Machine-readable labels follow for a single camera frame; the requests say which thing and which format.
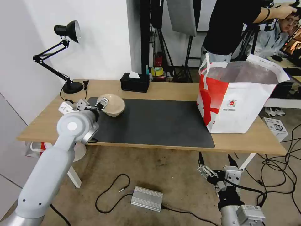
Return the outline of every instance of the wrist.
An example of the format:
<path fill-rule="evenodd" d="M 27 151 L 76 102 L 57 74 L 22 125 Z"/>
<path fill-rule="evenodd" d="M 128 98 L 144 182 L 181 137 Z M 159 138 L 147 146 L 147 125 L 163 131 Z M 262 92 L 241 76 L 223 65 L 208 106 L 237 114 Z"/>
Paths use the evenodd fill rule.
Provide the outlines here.
<path fill-rule="evenodd" d="M 270 19 L 278 18 L 277 17 L 278 8 L 271 8 L 270 9 Z"/>

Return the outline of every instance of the shopping bag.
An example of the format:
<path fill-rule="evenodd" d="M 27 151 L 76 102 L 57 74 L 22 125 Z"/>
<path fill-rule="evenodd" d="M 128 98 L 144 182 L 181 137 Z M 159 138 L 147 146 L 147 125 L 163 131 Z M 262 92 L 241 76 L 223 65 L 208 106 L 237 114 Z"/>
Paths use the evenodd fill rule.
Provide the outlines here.
<path fill-rule="evenodd" d="M 199 75 L 197 105 L 210 133 L 246 133 L 275 86 L 289 80 L 279 65 L 252 54 L 210 63 L 206 53 Z"/>

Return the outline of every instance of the ceramic bowl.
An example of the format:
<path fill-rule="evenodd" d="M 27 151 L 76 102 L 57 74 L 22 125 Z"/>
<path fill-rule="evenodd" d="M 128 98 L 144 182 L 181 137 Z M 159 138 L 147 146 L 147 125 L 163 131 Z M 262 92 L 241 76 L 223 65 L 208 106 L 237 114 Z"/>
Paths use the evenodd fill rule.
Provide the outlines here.
<path fill-rule="evenodd" d="M 125 102 L 119 96 L 116 96 L 114 94 L 104 94 L 97 99 L 97 102 L 104 97 L 106 97 L 109 100 L 107 106 L 103 110 L 104 113 L 111 117 L 117 117 L 124 111 Z"/>

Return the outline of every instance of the hand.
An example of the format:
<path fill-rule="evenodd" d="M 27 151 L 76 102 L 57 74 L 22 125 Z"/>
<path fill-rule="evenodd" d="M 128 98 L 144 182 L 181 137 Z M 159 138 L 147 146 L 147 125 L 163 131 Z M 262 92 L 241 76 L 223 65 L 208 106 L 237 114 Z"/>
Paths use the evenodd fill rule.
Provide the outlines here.
<path fill-rule="evenodd" d="M 297 12 L 297 9 L 288 5 L 281 5 L 271 10 L 273 10 L 274 17 L 277 19 L 285 19 L 292 12 Z"/>

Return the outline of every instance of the shoe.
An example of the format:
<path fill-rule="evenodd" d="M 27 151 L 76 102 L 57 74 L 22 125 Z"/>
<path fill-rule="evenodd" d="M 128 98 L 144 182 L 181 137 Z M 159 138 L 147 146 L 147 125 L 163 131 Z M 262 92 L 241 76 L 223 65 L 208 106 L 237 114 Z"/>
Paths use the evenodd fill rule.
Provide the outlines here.
<path fill-rule="evenodd" d="M 284 116 L 285 112 L 281 108 L 275 108 L 276 110 L 276 115 L 278 116 Z"/>
<path fill-rule="evenodd" d="M 274 107 L 265 107 L 265 112 L 271 118 L 276 116 L 276 109 Z"/>

